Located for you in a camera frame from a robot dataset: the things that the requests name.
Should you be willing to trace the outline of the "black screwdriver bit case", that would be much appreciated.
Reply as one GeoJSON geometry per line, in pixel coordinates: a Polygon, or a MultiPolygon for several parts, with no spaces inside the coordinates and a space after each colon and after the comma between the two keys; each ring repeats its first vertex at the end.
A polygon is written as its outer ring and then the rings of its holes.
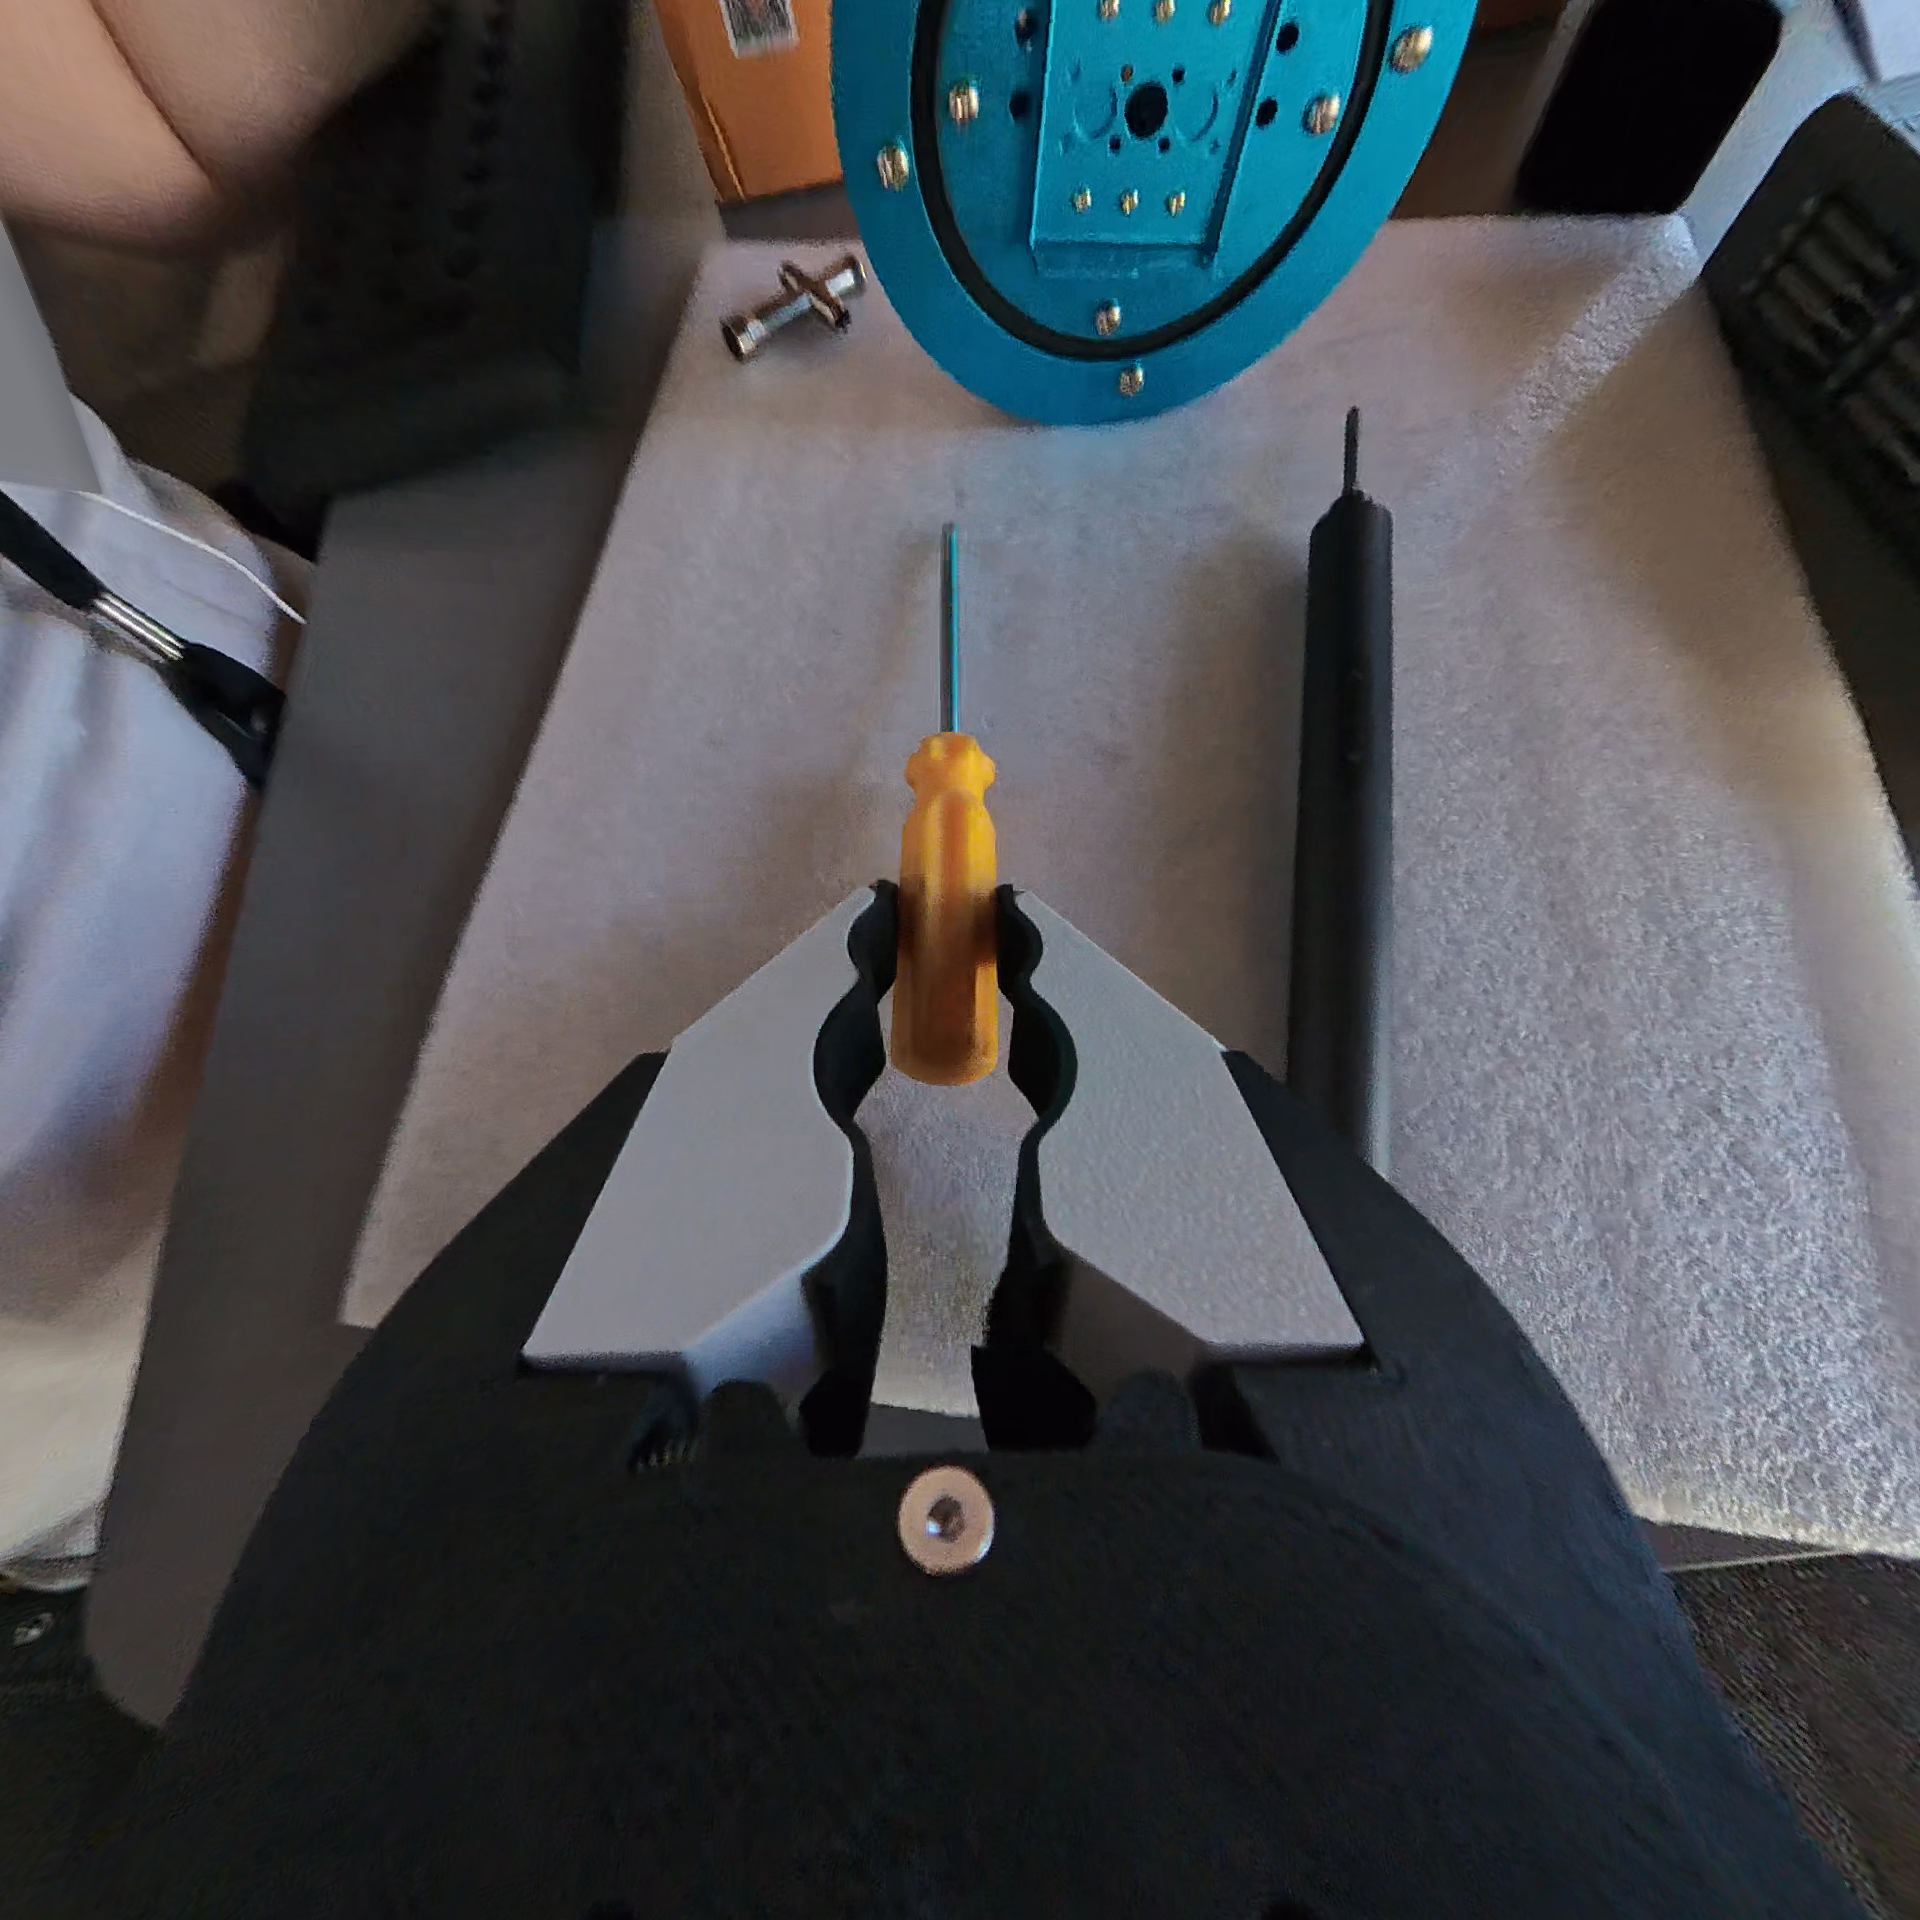
{"type": "Polygon", "coordinates": [[[1919,78],[1818,108],[1704,277],[1735,360],[1916,560],[1919,78]]]}

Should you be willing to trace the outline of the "white foam sheet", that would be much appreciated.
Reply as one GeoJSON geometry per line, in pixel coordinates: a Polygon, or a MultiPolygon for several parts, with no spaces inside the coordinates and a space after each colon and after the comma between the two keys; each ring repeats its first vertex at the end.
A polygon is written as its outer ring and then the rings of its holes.
{"type": "Polygon", "coordinates": [[[963,536],[1001,872],[1283,1070],[1305,544],[1398,566],[1393,1178],[1648,1520],[1916,1554],[1916,891],[1683,219],[1394,222],[1256,371],[1039,427],[716,245],[428,1030],[371,1328],[635,1054],[896,869],[963,536]]]}

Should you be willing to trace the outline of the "yellow handled screwdriver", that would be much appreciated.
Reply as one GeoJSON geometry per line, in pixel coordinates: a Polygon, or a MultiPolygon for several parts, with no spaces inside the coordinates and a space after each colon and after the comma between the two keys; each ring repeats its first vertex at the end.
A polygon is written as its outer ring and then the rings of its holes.
{"type": "Polygon", "coordinates": [[[899,856],[892,1060],[966,1088],[1000,1060],[1000,845],[993,756],[963,726],[959,528],[942,540],[940,726],[910,756],[899,856]]]}

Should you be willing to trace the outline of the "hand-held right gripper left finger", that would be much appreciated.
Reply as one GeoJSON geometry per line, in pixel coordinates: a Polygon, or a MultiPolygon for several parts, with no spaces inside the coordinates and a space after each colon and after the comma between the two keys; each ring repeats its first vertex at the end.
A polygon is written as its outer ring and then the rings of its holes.
{"type": "Polygon", "coordinates": [[[863,1448],[889,1260],[858,1110],[884,1068],[899,890],[855,890],[686,1026],[521,1360],[769,1387],[817,1454],[863,1448]]]}

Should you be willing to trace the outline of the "cardboard box with white flaps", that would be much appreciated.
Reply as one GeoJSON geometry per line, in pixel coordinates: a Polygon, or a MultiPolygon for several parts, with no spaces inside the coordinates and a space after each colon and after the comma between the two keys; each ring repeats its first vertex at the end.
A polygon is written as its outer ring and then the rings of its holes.
{"type": "Polygon", "coordinates": [[[841,183],[831,3],[657,3],[657,16],[722,205],[841,183]]]}

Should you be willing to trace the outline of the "person's left forearm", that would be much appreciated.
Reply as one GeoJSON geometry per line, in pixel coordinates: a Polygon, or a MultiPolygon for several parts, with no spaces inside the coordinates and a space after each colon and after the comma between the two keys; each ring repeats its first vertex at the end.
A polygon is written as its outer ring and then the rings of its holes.
{"type": "Polygon", "coordinates": [[[251,224],[426,3],[6,3],[6,219],[167,250],[251,224]]]}

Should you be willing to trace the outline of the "dark bit case sleeve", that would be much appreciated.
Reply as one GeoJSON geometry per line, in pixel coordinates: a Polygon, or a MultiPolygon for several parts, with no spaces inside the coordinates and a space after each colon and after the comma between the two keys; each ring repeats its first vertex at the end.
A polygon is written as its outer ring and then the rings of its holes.
{"type": "Polygon", "coordinates": [[[1785,34],[1771,3],[1583,5],[1513,183],[1568,218],[1674,213],[1704,178],[1785,34]]]}

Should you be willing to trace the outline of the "black electric screwdriver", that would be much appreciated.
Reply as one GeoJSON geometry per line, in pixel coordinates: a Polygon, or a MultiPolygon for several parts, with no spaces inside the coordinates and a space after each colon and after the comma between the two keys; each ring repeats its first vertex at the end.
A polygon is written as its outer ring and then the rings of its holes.
{"type": "Polygon", "coordinates": [[[1377,1172],[1390,1168],[1394,959],[1394,522],[1361,484],[1315,523],[1304,605],[1288,1083],[1377,1172]]]}

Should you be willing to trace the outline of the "grey desk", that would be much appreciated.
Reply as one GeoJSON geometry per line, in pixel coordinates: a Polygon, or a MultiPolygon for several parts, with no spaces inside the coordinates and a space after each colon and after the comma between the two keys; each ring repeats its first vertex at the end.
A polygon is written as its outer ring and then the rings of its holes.
{"type": "Polygon", "coordinates": [[[88,1643],[159,1720],[347,1365],[347,1270],[618,503],[558,454],[336,509],[164,1246],[88,1643]]]}

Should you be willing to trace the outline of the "blue round metal turntable base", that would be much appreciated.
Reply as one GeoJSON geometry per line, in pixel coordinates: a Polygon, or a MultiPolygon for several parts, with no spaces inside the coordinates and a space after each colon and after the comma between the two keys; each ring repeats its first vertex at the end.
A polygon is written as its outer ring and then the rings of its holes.
{"type": "Polygon", "coordinates": [[[1201,399],[1351,275],[1475,3],[836,3],[858,234],[963,389],[1041,426],[1201,399]]]}

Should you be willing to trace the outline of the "metal cross socket wrench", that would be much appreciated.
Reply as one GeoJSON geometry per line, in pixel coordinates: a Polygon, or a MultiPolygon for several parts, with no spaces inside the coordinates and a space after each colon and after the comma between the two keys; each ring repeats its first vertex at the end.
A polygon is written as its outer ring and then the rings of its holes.
{"type": "Polygon", "coordinates": [[[843,253],[822,270],[784,261],[771,298],[722,318],[722,342],[737,364],[748,366],[798,327],[847,334],[852,324],[850,307],[866,288],[870,267],[858,253],[843,253]]]}

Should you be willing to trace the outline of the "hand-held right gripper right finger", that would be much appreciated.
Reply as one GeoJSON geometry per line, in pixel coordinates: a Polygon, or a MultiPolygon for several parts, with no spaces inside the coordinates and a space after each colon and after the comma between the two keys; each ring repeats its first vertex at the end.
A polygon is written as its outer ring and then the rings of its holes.
{"type": "Polygon", "coordinates": [[[972,1351],[995,1452],[1086,1447],[1143,1373],[1366,1351],[1230,1052],[1035,894],[1003,886],[1006,1071],[1026,1107],[1006,1260],[972,1351]]]}

